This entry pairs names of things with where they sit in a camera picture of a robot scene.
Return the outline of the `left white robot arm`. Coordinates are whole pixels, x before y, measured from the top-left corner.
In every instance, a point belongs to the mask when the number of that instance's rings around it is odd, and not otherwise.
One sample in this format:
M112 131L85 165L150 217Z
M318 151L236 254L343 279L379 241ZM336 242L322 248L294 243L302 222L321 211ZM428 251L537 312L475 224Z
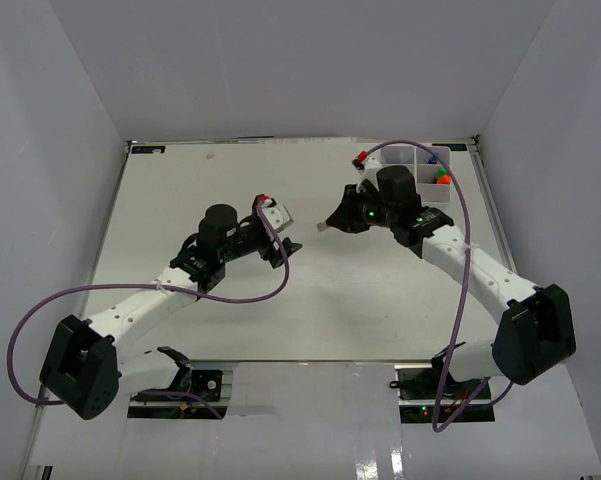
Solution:
M103 413L118 394L187 398L204 406L220 397L208 389L184 354L168 346L134 355L153 328L200 299L225 277L228 263L258 254L272 268L288 267L301 244L280 234L293 223L285 206L259 195L239 219L227 204L209 207L169 265L132 295L87 319L70 315L55 329L40 380L80 418Z

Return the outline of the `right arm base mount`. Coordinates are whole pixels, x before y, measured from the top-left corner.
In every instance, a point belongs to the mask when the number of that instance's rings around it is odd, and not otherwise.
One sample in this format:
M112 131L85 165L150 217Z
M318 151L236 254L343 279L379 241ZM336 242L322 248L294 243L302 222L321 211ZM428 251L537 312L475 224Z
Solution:
M460 383L448 380L442 394L439 423L444 423L459 410L480 383L480 379ZM438 375L432 367L410 366L395 370L395 377L389 382L388 387L398 396L402 424L431 423L437 386ZM457 423L494 422L494 408L489 405L491 400L490 387L485 386L455 421Z

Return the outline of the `orange black highlighter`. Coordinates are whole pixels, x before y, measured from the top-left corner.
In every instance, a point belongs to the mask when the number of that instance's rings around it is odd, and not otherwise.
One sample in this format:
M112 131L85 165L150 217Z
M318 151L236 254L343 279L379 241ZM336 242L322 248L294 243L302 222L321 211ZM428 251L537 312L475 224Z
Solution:
M449 185L451 182L451 177L448 174L441 175L436 179L436 183L439 185Z

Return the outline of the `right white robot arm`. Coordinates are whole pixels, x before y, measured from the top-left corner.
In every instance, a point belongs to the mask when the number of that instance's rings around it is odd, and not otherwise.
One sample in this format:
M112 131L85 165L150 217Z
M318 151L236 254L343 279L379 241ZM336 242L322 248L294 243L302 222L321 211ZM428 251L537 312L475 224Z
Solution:
M497 326L494 339L452 342L433 358L431 384L439 396L455 398L469 380L486 377L526 385L575 353L570 300L561 287L540 287L471 246L446 213L423 205L406 166L354 166L360 180L345 186L327 226L348 234L390 230L399 245L460 284Z

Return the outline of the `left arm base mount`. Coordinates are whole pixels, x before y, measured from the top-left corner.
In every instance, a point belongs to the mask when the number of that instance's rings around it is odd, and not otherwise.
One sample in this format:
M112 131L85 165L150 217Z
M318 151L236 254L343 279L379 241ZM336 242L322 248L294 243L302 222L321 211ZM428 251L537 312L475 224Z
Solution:
M230 370L191 370L160 394L131 397L130 419L222 420L228 410L233 374Z

